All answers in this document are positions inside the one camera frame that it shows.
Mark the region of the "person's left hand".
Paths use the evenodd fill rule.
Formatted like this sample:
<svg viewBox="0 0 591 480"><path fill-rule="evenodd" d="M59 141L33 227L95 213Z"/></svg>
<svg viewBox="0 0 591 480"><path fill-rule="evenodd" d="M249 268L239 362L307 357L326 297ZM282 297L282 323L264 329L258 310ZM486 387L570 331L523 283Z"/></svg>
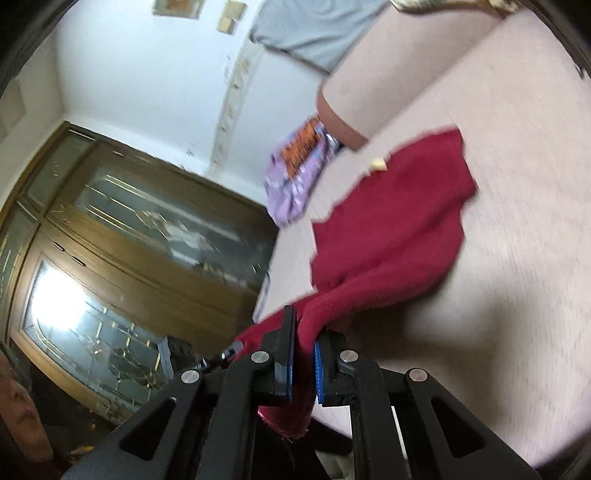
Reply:
<svg viewBox="0 0 591 480"><path fill-rule="evenodd" d="M4 353L1 354L1 419L29 461L42 463L53 458L37 408Z"/></svg>

